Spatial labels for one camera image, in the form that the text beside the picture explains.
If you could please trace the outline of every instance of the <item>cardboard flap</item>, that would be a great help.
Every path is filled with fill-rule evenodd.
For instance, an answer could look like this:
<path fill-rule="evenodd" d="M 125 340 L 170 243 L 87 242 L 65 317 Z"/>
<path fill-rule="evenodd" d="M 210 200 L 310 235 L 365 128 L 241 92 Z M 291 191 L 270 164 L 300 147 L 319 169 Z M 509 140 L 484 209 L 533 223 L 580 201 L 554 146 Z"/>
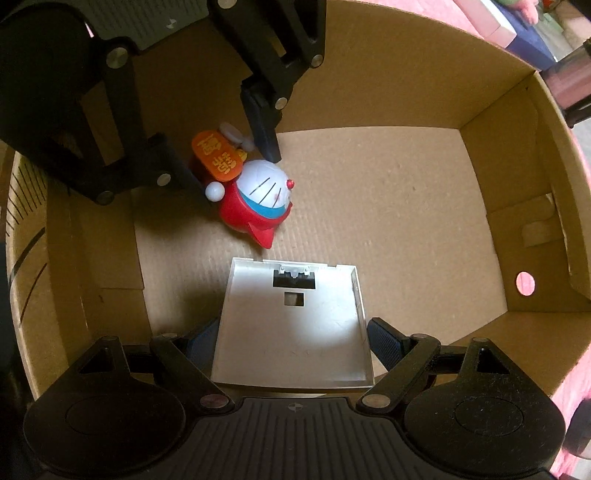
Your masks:
<path fill-rule="evenodd" d="M 570 282 L 591 299 L 591 173 L 558 106 L 539 74 L 529 81 L 529 93 L 543 122 L 537 135 L 538 150 L 551 178 L 569 259 Z"/>

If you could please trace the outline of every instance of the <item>round joint cover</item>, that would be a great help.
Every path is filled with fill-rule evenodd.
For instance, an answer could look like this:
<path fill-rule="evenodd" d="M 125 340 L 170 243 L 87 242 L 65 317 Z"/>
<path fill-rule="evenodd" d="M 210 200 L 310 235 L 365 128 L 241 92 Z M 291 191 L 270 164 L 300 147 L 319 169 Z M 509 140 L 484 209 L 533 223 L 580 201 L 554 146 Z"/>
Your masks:
<path fill-rule="evenodd" d="M 494 397 L 468 398 L 456 407 L 454 415 L 466 430 L 484 437 L 509 435 L 523 424 L 523 414 L 515 404 Z"/>
<path fill-rule="evenodd" d="M 459 377 L 422 392 L 404 413 L 410 442 L 460 476 L 518 477 L 546 466 L 560 448 L 560 412 L 542 391 L 499 377 Z"/>
<path fill-rule="evenodd" d="M 23 425 L 29 446 L 50 470 L 68 477 L 118 478 L 147 467 L 178 441 L 185 414 L 175 396 L 143 385 L 41 397 Z"/>

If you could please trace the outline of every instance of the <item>metal screw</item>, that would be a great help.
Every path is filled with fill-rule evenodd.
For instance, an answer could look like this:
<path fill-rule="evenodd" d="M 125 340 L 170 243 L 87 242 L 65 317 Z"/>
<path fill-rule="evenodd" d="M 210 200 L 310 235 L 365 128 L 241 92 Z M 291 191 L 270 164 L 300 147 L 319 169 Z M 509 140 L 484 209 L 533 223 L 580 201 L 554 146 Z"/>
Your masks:
<path fill-rule="evenodd" d="M 276 110 L 283 110 L 286 105 L 287 105 L 287 98 L 285 98 L 285 97 L 278 98 L 277 101 L 275 102 L 275 109 Z"/>
<path fill-rule="evenodd" d="M 160 175 L 158 177 L 158 180 L 156 180 L 156 183 L 158 184 L 159 187 L 164 187 L 170 183 L 170 179 L 172 179 L 172 177 L 170 176 L 170 173 L 163 173 L 162 175 Z"/>
<path fill-rule="evenodd" d="M 228 8 L 232 8 L 234 5 L 236 5 L 237 0 L 217 0 L 217 4 L 227 10 Z"/>
<path fill-rule="evenodd" d="M 310 62 L 310 66 L 315 69 L 318 68 L 320 65 L 322 65 L 322 62 L 324 61 L 324 57 L 320 54 L 318 55 L 314 55 L 312 57 L 312 61 Z"/>
<path fill-rule="evenodd" d="M 390 399 L 386 395 L 372 393 L 361 399 L 361 403 L 369 408 L 386 408 L 390 405 Z"/>
<path fill-rule="evenodd" d="M 204 408 L 217 410 L 218 408 L 224 408 L 226 405 L 228 405 L 230 403 L 230 399 L 225 395 L 212 393 L 201 397 L 199 403 Z"/>
<path fill-rule="evenodd" d="M 107 66 L 110 69 L 120 69 L 127 63 L 129 53 L 123 47 L 117 47 L 107 54 Z"/>
<path fill-rule="evenodd" d="M 96 198 L 96 203 L 99 205 L 108 205 L 113 200 L 115 200 L 115 194 L 110 190 L 105 190 L 102 193 L 99 193 L 98 197 Z"/>

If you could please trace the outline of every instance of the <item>chinese character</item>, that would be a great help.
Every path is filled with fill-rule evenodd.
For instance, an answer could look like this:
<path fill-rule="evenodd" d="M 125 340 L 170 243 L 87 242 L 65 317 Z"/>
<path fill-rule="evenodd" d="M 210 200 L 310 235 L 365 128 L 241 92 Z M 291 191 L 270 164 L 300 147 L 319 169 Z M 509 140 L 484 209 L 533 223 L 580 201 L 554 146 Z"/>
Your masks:
<path fill-rule="evenodd" d="M 222 144 L 213 136 L 213 134 L 210 134 L 208 137 L 201 140 L 197 145 L 202 148 L 205 155 L 209 155 L 222 147 Z"/>
<path fill-rule="evenodd" d="M 236 166 L 236 160 L 232 160 L 232 157 L 230 157 L 228 152 L 223 152 L 222 155 L 216 157 L 212 163 L 221 173 L 229 173 L 230 170 Z"/>

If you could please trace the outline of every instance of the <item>cardboard box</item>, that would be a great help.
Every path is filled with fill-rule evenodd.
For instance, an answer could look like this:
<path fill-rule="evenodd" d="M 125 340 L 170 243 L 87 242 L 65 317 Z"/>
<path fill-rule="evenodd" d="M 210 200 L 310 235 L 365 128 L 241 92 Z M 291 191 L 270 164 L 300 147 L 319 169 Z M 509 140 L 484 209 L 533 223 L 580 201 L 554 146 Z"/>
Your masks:
<path fill-rule="evenodd" d="M 222 305 L 231 259 L 357 266 L 368 317 L 442 342 L 490 337 L 552 394 L 591 342 L 591 192 L 536 72 L 463 31 L 330 1 L 326 61 L 279 126 L 294 207 L 270 251 L 215 208 L 154 188 L 95 205 L 15 160 L 7 255 L 15 328 L 40 395 L 94 339 L 185 332 Z M 134 58 L 148 134 L 188 159 L 228 121 L 248 68 L 208 20 Z M 83 106 L 122 148 L 102 86 Z M 529 272 L 535 291 L 515 284 Z"/>

